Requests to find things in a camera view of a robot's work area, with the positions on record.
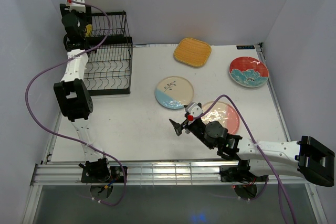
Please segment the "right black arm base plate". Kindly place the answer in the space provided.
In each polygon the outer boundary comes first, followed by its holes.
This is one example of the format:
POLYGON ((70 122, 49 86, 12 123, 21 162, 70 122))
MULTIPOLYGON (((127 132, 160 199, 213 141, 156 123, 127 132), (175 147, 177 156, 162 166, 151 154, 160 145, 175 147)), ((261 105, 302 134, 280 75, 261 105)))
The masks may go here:
POLYGON ((256 176, 247 169, 238 169, 238 167, 219 167, 219 174, 222 182, 251 184, 252 182, 265 182, 268 179, 267 175, 256 176))

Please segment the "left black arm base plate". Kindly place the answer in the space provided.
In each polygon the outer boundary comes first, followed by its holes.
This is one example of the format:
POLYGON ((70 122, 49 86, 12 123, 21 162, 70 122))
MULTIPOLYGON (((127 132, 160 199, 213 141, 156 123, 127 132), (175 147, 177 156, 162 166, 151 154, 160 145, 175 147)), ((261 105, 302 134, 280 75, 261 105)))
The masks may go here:
POLYGON ((127 178, 128 167, 124 166, 124 170, 120 166, 110 166, 109 170, 106 167, 102 169, 83 169, 81 182, 82 183, 109 183, 114 180, 115 183, 123 183, 127 178))

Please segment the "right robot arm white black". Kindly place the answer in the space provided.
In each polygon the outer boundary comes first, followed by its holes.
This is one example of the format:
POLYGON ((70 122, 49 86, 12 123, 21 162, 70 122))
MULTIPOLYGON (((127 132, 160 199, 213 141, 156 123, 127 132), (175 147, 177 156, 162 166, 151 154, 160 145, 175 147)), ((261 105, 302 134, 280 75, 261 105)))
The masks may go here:
POLYGON ((210 150, 227 161, 238 161, 232 172, 235 179, 278 174, 305 178, 323 187, 334 186, 335 153, 311 136, 299 141, 254 143, 239 135, 232 135, 219 122, 208 124, 197 119, 179 124, 170 121, 178 136, 192 133, 210 150))

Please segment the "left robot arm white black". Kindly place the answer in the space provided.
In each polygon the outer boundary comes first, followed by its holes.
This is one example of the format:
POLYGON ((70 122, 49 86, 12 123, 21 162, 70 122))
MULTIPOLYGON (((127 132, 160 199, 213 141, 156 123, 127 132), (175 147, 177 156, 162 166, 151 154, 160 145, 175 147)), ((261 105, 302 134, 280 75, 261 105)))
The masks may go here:
POLYGON ((54 92, 60 110, 75 128, 83 148, 85 163, 80 164, 85 175, 98 182, 111 177, 107 158, 98 152, 98 142, 90 133, 89 116, 93 112, 93 101, 84 83, 84 74, 89 57, 87 50, 87 23, 85 13, 71 10, 62 19, 66 35, 64 45, 68 62, 61 81, 54 84, 54 92))

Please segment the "round yellow green woven plate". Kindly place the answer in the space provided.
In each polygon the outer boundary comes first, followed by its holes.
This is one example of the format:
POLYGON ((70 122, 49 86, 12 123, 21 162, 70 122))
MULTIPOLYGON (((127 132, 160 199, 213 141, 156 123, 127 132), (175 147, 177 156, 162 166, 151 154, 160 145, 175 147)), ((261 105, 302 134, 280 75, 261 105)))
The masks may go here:
POLYGON ((92 25, 91 24, 88 24, 86 26, 86 37, 90 37, 92 34, 92 25))

